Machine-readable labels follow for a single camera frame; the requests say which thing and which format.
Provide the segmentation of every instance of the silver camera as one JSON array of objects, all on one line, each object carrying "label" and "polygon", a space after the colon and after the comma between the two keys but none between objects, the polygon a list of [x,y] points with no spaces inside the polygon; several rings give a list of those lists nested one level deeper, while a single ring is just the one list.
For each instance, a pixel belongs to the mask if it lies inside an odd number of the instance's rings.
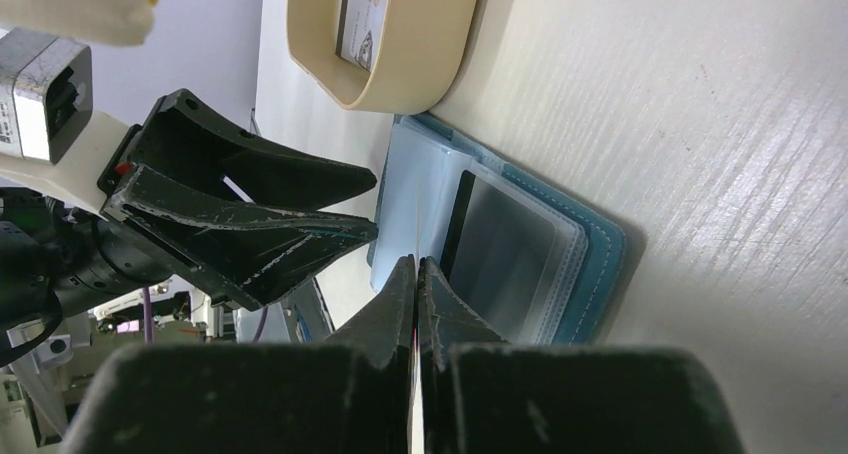
[{"label": "silver camera", "polygon": [[91,110],[87,45],[26,29],[0,39],[0,154],[55,164]]}]

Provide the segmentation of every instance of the table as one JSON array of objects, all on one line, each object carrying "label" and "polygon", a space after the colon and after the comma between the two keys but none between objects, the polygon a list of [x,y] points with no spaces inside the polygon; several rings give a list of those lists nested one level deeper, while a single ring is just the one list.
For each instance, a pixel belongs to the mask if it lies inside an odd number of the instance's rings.
[{"label": "table", "polygon": [[[382,169],[391,117],[344,112],[264,0],[263,135]],[[844,0],[479,0],[442,120],[629,226],[600,342],[695,353],[751,452],[848,445]],[[339,212],[372,216],[376,190]],[[337,325],[365,250],[319,277]]]}]

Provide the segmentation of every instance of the blue wallet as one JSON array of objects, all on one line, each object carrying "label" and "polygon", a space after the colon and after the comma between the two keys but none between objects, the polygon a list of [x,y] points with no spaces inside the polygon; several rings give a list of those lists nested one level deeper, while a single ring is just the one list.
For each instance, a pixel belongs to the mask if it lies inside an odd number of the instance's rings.
[{"label": "blue wallet", "polygon": [[435,257],[521,343],[590,341],[626,252],[619,226],[429,114],[395,116],[375,221],[373,288],[398,257]]}]

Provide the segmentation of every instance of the beige container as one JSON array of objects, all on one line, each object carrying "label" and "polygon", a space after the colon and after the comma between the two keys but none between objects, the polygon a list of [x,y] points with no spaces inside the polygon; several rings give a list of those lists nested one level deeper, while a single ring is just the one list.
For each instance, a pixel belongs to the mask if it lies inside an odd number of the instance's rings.
[{"label": "beige container", "polygon": [[477,0],[388,0],[367,70],[336,55],[341,0],[288,0],[294,61],[345,109],[416,114],[453,82]]}]

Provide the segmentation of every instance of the cable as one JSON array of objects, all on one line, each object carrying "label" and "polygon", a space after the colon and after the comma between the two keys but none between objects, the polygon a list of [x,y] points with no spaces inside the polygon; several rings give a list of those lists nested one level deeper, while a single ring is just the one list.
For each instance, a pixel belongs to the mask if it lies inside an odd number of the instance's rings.
[{"label": "cable", "polygon": [[256,334],[253,335],[253,342],[259,342],[262,337],[262,331],[265,330],[265,321],[268,319],[268,306],[262,308],[262,315],[259,316],[259,327],[256,328]]},{"label": "cable", "polygon": [[144,343],[150,344],[153,342],[153,302],[149,287],[141,288],[141,298],[144,302]]}]

